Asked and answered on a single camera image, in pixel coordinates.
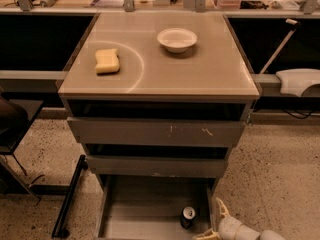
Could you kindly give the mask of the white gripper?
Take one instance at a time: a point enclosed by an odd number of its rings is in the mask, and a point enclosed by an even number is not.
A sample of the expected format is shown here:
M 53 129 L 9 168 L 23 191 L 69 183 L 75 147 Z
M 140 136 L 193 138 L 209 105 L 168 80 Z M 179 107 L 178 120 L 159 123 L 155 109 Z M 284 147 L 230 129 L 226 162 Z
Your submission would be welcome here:
M 245 226 L 238 219 L 229 216 L 229 210 L 220 198 L 216 198 L 219 216 L 223 218 L 218 226 L 218 233 L 209 229 L 201 234 L 195 235 L 193 240 L 258 240 L 260 233 Z

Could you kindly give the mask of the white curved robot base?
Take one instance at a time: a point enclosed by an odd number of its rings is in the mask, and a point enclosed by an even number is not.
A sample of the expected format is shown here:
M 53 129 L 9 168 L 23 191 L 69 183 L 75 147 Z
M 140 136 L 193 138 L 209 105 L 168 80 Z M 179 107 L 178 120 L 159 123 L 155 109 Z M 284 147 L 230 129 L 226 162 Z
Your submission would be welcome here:
M 309 88 L 320 84 L 320 70 L 298 68 L 278 71 L 276 76 L 280 79 L 281 94 L 301 97 Z

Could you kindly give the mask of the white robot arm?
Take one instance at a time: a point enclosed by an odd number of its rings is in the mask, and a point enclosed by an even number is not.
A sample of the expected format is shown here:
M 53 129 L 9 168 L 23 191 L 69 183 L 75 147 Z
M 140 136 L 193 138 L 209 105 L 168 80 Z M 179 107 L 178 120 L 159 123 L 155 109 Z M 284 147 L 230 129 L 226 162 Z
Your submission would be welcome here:
M 196 235 L 192 240 L 286 240 L 280 234 L 272 230 L 258 232 L 249 228 L 241 221 L 231 216 L 226 205 L 220 198 L 216 198 L 216 204 L 221 218 L 218 230 L 209 230 Z

